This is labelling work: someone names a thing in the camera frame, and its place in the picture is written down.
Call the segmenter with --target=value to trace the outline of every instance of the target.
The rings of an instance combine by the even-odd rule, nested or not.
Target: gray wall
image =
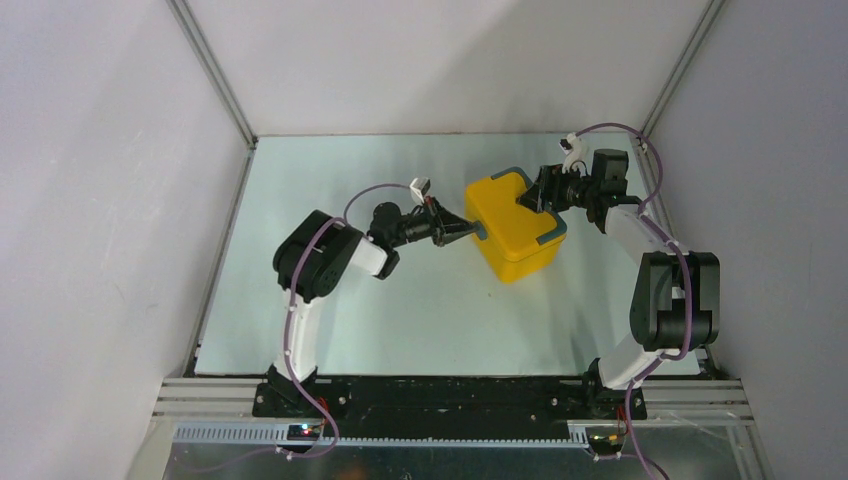
[[[0,477],[124,477],[244,156],[166,2],[2,3]]]
[[[665,198],[722,261],[715,351],[778,478],[845,478],[848,2],[729,2],[663,118]]]

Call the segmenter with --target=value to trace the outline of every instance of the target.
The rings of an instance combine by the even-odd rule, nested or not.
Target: yellow box
[[[465,189],[465,218],[480,222],[474,243],[495,275],[511,283],[548,266],[565,239],[565,222],[516,203],[532,185],[518,167],[478,180]]]

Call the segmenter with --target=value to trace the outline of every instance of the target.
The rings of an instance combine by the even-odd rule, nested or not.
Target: gray corner bracket
[[[247,148],[252,149],[256,145],[256,134],[250,128],[247,117],[244,115],[244,111],[241,109],[233,93],[233,89],[230,87],[230,83],[227,82],[223,70],[221,70],[221,65],[215,59],[215,55],[209,47],[209,42],[206,41],[206,36],[203,35],[203,30],[201,30],[200,24],[197,23],[197,18],[195,18],[191,7],[188,5],[188,0],[167,0],[167,2],[171,7],[171,11],[174,12],[174,18],[177,19],[177,23],[183,29],[183,33],[186,39],[188,39],[191,49],[197,55],[200,66],[203,67],[203,70],[209,77],[209,81],[212,83],[212,87],[218,93],[218,97],[220,97],[221,102],[227,109],[227,113],[236,124],[236,128],[238,128],[239,133],[244,139],[244,143],[247,144]]]
[[[710,0],[704,8],[704,11],[701,12],[701,17],[698,19],[697,25],[695,25],[695,30],[692,31],[692,34],[689,36],[689,40],[686,42],[686,46],[683,48],[683,51],[680,52],[680,57],[677,58],[677,62],[674,64],[671,74],[668,76],[668,79],[665,81],[665,84],[660,91],[660,95],[654,101],[654,105],[651,107],[651,112],[648,114],[648,118],[645,119],[645,124],[642,125],[642,133],[646,137],[650,137],[654,132],[654,129],[657,127],[657,123],[659,123],[660,117],[665,111],[665,107],[668,105],[668,102],[671,100],[674,92],[677,91],[677,87],[680,86],[680,81],[683,79],[683,75],[692,65],[692,60],[701,49],[701,45],[704,44],[704,40],[710,33],[710,30],[712,29],[716,18],[718,18],[719,13],[721,13],[722,7],[724,7],[725,3],[725,0]]]

